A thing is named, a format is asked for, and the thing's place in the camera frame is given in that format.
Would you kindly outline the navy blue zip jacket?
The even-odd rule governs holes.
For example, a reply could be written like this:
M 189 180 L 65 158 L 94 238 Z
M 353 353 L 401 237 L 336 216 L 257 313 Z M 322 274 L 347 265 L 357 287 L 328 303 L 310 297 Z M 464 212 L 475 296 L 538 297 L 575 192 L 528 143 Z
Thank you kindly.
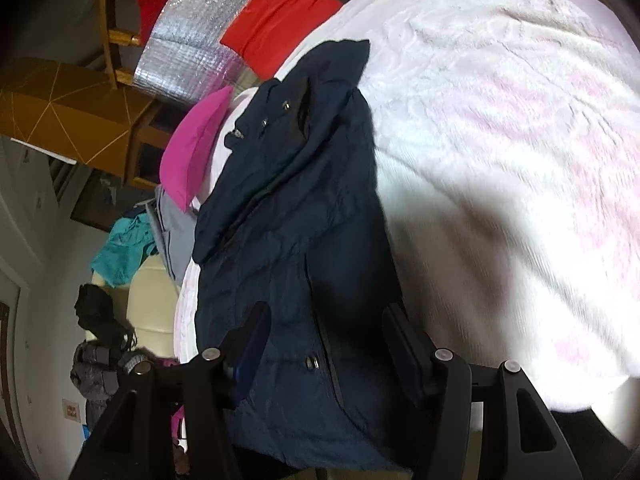
M 296 468 L 414 469 L 424 453 L 358 87 L 369 55 L 366 40 L 327 41 L 264 82 L 224 140 L 195 229 L 198 346 L 220 344 L 258 302 L 271 311 L 231 440 Z

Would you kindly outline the magenta fleece garment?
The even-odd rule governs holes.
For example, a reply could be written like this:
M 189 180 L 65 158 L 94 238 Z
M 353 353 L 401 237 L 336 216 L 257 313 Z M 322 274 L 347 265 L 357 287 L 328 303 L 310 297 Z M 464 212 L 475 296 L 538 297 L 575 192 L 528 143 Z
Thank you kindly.
M 178 366 L 179 361 L 176 359 L 161 359 L 160 365 L 162 367 Z M 184 419 L 184 409 L 183 409 L 183 405 L 180 404 L 176 409 L 175 413 L 171 416 L 171 437 L 173 437 L 176 440 L 179 440 L 181 438 L 180 427 L 183 419 Z

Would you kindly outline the dark quilted jacket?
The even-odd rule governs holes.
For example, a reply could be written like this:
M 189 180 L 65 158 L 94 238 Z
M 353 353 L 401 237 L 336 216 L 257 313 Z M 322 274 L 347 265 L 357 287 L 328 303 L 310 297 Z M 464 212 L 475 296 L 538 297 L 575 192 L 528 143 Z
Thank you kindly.
M 87 340 L 74 353 L 70 380 L 86 400 L 86 426 L 96 426 L 125 378 L 152 358 L 143 351 L 119 352 L 98 340 Z

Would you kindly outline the cream leather sofa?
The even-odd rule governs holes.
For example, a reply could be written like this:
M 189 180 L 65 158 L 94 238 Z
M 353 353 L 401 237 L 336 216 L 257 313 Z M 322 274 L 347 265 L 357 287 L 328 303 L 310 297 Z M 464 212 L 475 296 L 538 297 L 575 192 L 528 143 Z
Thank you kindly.
M 138 347 L 159 358 L 175 357 L 174 321 L 180 287 L 171 281 L 159 255 L 147 258 L 128 285 L 108 286 L 96 272 L 91 283 L 112 298 L 116 320 L 134 330 Z

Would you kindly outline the black garment on sofa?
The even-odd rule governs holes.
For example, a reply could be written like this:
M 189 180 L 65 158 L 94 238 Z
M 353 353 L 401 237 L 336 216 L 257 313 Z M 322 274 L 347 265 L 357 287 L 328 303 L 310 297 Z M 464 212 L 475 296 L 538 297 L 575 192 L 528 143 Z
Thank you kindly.
M 116 318 L 112 297 L 98 285 L 80 285 L 74 309 L 79 326 L 92 333 L 104 347 L 119 353 L 134 348 L 137 342 L 134 330 Z

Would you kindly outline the teal garment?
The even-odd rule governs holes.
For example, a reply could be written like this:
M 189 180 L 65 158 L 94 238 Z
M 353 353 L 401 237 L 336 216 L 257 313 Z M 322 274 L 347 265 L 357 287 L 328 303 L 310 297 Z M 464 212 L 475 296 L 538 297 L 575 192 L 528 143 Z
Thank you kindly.
M 157 253 L 148 214 L 120 218 L 93 258 L 91 270 L 111 287 L 128 285 L 145 260 Z

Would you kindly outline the grey garment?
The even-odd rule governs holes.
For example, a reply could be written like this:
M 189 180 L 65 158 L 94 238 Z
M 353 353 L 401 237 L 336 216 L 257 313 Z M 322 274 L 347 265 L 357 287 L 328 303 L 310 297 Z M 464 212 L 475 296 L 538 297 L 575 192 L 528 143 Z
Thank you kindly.
M 196 213 L 182 211 L 161 185 L 145 204 L 156 249 L 176 285 L 181 285 L 194 247 Z

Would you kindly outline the magenta pillow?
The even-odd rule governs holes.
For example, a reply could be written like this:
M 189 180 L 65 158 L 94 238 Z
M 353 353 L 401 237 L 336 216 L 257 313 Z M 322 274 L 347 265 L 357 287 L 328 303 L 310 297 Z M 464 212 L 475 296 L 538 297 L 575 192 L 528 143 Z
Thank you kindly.
M 231 86 L 194 105 L 171 135 L 160 161 L 160 184 L 183 212 L 204 182 L 210 153 L 232 97 Z

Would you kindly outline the white bed blanket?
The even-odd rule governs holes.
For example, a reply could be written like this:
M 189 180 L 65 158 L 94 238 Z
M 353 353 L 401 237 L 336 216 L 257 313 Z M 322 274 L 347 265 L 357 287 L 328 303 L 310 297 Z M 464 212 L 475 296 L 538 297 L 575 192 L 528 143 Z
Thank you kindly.
M 406 308 L 639 442 L 639 53 L 598 0 L 350 0 Z

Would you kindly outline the silver foil headboard panel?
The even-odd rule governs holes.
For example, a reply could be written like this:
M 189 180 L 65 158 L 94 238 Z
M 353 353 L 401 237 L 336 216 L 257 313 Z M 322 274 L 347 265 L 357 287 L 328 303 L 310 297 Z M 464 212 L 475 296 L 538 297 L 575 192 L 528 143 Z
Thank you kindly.
M 247 1 L 168 0 L 134 71 L 134 86 L 190 107 L 221 88 L 242 91 L 250 78 L 260 79 L 220 43 Z

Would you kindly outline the red pillow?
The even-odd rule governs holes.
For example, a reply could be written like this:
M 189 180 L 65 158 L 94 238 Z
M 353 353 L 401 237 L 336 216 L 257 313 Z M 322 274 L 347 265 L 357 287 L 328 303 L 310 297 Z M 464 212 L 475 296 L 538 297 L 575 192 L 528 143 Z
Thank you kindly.
M 248 0 L 220 38 L 262 80 L 272 78 L 340 0 Z

